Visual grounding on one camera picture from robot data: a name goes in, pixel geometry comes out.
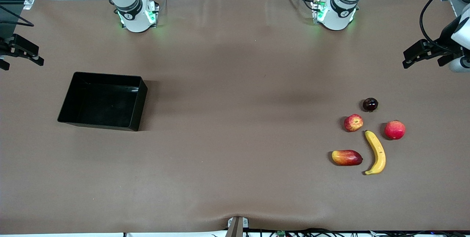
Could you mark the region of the black rectangular plastic box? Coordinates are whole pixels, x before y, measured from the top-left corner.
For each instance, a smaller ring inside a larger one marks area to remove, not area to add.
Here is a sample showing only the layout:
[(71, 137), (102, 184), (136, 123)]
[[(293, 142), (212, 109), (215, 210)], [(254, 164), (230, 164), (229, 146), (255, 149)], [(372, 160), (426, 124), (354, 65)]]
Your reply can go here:
[(137, 132), (147, 91), (140, 76), (75, 72), (57, 121)]

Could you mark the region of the red yellow apple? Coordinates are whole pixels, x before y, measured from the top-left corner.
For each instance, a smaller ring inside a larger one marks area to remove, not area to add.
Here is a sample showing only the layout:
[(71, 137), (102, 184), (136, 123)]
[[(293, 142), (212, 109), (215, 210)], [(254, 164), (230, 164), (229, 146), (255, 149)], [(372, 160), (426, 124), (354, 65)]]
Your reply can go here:
[(343, 126), (348, 132), (355, 132), (363, 126), (363, 118), (358, 114), (349, 115), (344, 119)]

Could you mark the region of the yellow banana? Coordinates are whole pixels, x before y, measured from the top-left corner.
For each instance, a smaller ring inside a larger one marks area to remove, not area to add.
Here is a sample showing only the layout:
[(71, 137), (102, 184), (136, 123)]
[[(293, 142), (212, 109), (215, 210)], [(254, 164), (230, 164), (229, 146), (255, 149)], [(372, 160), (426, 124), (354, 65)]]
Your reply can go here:
[(386, 153), (379, 138), (370, 130), (366, 130), (365, 138), (369, 142), (371, 149), (374, 152), (375, 162), (372, 167), (365, 171), (365, 175), (377, 175), (383, 172), (386, 167)]

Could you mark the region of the dark purple plum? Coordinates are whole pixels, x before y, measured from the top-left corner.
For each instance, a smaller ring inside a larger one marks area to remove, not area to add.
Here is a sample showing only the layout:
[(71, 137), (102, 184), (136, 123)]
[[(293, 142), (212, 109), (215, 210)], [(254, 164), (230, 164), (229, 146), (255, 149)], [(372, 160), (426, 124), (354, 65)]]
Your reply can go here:
[(366, 98), (363, 100), (362, 107), (364, 111), (373, 112), (378, 109), (378, 100), (376, 98)]

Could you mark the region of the red yellow mango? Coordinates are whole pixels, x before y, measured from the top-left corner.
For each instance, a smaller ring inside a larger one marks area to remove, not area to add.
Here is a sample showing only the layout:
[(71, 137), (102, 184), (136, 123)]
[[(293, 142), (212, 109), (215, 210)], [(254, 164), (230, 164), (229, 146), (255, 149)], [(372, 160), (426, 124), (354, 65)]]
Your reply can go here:
[(332, 151), (331, 159), (338, 166), (357, 166), (363, 162), (361, 154), (354, 150)]

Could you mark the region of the table cover sheet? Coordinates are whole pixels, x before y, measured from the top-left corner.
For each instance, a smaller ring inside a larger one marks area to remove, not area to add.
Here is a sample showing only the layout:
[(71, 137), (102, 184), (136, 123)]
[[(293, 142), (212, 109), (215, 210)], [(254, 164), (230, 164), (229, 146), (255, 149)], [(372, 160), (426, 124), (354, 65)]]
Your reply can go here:
[[(106, 0), (37, 0), (0, 71), (0, 234), (470, 230), (470, 73), (402, 67), (428, 0), (361, 0), (347, 29), (294, 0), (166, 0), (133, 34)], [(57, 121), (75, 72), (140, 76), (137, 132)], [(363, 110), (366, 98), (378, 109)], [(348, 132), (349, 115), (363, 126)], [(390, 140), (386, 123), (406, 133)], [(380, 174), (365, 138), (386, 153)], [(338, 166), (354, 150), (357, 166)]]

